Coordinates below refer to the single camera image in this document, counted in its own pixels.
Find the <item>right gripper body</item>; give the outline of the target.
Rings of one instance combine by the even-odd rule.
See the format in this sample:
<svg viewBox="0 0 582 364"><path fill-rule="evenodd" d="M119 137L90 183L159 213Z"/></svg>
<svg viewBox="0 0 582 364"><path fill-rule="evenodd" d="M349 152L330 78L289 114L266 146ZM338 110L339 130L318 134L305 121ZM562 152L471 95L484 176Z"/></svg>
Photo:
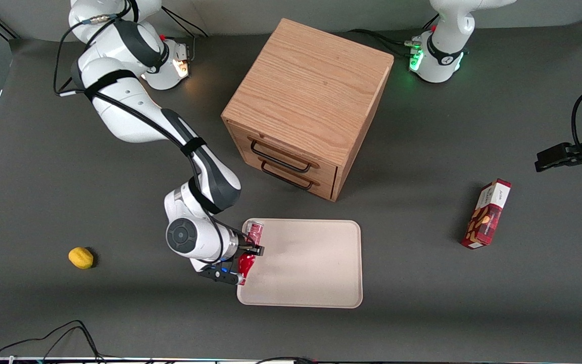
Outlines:
<svg viewBox="0 0 582 364"><path fill-rule="evenodd" d="M245 238L243 233L229 229L220 229L220 233L223 242L222 255L220 258L222 262L230 261L237 254L239 249L251 245L250 240Z"/></svg>

